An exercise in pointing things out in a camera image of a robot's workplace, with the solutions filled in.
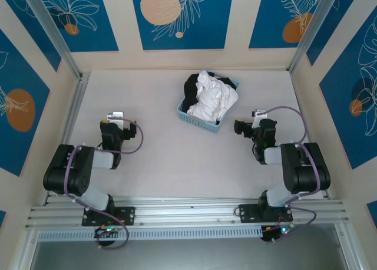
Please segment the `small circuit board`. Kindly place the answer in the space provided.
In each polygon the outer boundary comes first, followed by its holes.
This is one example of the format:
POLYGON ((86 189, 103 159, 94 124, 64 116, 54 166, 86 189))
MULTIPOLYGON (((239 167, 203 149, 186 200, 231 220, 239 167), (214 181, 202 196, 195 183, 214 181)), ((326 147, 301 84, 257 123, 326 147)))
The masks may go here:
POLYGON ((94 231, 95 239, 113 238, 118 233, 116 228, 99 227, 94 231))
POLYGON ((262 226, 261 240, 264 242, 274 242, 288 234, 288 226, 262 226))

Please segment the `aluminium frame post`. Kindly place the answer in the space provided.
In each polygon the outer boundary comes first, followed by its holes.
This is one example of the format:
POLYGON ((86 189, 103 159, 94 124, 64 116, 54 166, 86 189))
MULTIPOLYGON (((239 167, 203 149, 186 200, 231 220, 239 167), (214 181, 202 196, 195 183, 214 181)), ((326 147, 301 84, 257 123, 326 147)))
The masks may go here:
POLYGON ((59 53, 62 60, 65 62, 67 68, 73 74, 76 80, 80 80, 81 71, 76 65, 71 51, 68 45, 64 41, 60 31, 58 30, 54 20, 50 16, 45 4, 42 0, 26 0, 29 7, 32 9, 34 15, 36 16, 38 22, 44 29, 49 40, 52 42, 54 48, 59 53))
POLYGON ((330 11, 332 4, 335 0, 320 0, 318 7, 314 12, 312 19, 307 26, 302 39, 300 40, 295 54, 287 68, 288 72, 292 76, 300 66, 302 59, 306 56, 306 52, 312 44, 316 34, 318 33, 320 27, 322 26, 328 12, 330 11))

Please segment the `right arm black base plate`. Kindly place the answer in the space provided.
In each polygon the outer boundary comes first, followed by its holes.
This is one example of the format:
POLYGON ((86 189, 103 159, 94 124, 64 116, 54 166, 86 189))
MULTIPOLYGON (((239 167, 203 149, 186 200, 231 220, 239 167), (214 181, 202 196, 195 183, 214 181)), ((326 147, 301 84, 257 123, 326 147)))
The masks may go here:
POLYGON ((285 207, 260 207, 257 204, 239 205, 241 223, 278 223, 293 220, 291 209, 285 207))

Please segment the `aluminium mounting rail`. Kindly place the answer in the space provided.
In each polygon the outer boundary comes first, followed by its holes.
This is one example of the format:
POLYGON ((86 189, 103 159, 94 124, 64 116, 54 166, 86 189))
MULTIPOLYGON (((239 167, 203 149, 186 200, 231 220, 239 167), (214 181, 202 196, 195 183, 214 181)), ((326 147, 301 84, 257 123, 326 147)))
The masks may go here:
MULTIPOLYGON (((180 197, 116 196, 116 206, 135 207, 134 227, 168 228, 199 226, 239 226, 234 215, 241 204, 255 204, 256 199, 214 199, 180 197)), ((315 223, 346 223, 348 214, 341 200, 309 199, 292 204, 293 222, 304 224, 316 212, 315 223)), ((80 229, 83 208, 65 196, 48 196, 44 206, 33 206, 25 225, 27 230, 80 229)))

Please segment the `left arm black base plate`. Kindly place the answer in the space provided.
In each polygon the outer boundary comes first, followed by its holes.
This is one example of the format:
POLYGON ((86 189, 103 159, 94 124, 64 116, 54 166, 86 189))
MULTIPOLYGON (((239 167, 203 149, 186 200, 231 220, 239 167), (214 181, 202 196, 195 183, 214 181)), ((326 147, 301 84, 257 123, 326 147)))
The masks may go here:
MULTIPOLYGON (((126 226, 133 226, 134 224, 135 207, 115 207, 112 211, 106 210, 106 212, 116 217, 126 226)), ((120 224, 114 219, 91 210, 84 211, 81 224, 82 226, 97 227, 102 226, 103 224, 120 226, 120 224)))

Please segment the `aluminium table side rail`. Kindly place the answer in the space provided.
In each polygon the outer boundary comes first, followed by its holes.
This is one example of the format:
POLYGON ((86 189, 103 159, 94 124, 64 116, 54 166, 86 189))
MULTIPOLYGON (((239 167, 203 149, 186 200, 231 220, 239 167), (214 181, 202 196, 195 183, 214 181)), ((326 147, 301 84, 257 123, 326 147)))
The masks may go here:
POLYGON ((299 108, 306 120, 308 138, 310 142, 317 142, 320 145, 326 104, 319 84, 312 78, 304 78, 298 73, 292 76, 292 83, 299 108))
MULTIPOLYGON (((67 111, 67 116, 66 116, 65 121, 64 121, 64 126, 63 126, 60 144, 69 144, 70 143, 71 135, 72 135, 72 132, 73 132, 76 120, 77 120, 77 115, 79 113, 79 110, 80 110, 80 107, 81 107, 81 104, 82 104, 82 100, 84 98, 84 94, 85 94, 87 84, 88 84, 89 79, 90 79, 90 75, 91 75, 90 71, 86 72, 86 73, 82 73, 81 78, 76 83, 76 87, 75 87, 75 90, 74 90, 74 93, 73 93, 73 96, 72 96, 72 99, 71 99, 71 102, 70 102, 70 106, 69 106, 68 111, 67 111)), ((50 172, 51 164, 54 164, 53 163, 54 162, 54 156, 55 156, 55 153, 52 156, 52 159, 50 161, 50 164, 47 167, 47 170, 44 174, 44 177, 47 174, 47 172, 50 172)), ((50 191, 46 190, 43 201, 41 202, 42 206, 45 206, 47 204, 49 194, 50 194, 50 191)))

